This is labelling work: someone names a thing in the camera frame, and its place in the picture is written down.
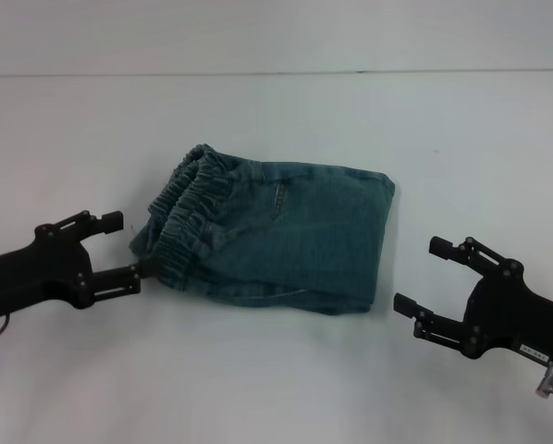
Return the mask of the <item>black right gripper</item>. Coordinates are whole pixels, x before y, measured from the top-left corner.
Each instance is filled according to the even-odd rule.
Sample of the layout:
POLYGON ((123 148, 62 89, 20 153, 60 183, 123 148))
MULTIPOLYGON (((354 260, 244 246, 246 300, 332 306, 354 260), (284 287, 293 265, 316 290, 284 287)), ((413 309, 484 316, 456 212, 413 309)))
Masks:
POLYGON ((526 286, 523 265, 467 237, 455 246, 433 237, 429 252, 465 265, 483 278, 468 299, 463 322, 435 314, 401 293, 393 310, 414 321, 413 335, 471 359, 503 348, 539 364, 553 361, 553 302, 526 286))

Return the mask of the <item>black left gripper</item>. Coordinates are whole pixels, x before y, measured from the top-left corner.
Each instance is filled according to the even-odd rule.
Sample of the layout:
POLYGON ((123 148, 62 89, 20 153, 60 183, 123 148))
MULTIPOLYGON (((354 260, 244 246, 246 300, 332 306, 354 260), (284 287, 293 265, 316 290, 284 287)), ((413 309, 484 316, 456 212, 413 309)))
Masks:
MULTIPOLYGON (((0 316, 50 300, 77 305, 92 274, 92 262, 81 241, 123 228, 120 211, 101 217, 82 211, 39 226, 31 244, 0 255, 0 316)), ((90 280, 93 301, 138 294, 141 282, 153 276, 152 262, 96 272, 90 280)))

